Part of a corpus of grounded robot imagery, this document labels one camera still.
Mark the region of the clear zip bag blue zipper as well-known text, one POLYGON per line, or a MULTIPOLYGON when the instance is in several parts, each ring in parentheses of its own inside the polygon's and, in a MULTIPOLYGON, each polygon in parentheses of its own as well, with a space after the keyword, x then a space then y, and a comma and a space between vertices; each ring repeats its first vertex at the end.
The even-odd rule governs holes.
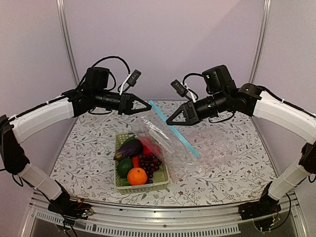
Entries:
POLYGON ((160 146, 161 154, 156 156, 168 167, 172 181, 177 182, 178 180, 173 180, 172 158, 176 153, 175 145, 180 144, 176 138, 178 130, 166 124, 167 117, 154 101, 149 101, 149 104, 152 106, 151 110, 139 115, 137 123, 133 126, 133 132, 138 138, 148 137, 151 144, 160 146))

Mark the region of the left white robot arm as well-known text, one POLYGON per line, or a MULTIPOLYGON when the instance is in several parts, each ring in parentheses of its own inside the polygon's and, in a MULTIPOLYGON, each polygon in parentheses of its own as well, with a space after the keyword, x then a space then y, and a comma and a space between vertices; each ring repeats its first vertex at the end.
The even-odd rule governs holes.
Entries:
POLYGON ((91 205, 72 201, 61 184, 30 162, 21 144, 51 125, 76 118, 97 107, 117 111, 120 115, 133 115, 151 109, 150 104, 131 93, 72 89, 19 115, 10 118, 3 115, 0 118, 0 155, 5 171, 40 191, 48 199, 50 211, 80 216, 90 211, 91 205))

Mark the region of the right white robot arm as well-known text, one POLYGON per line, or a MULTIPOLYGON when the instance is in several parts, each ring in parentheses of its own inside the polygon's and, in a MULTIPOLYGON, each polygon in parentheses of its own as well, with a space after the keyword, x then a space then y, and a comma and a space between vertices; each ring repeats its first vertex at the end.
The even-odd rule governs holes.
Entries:
POLYGON ((265 119, 301 137, 306 143, 301 158, 293 162, 278 178, 264 189, 255 211, 266 215, 290 190, 316 172, 316 116, 274 95, 267 88, 244 84, 241 88, 227 87, 200 99, 182 104, 166 121, 168 125, 191 126, 221 112, 241 112, 265 119))

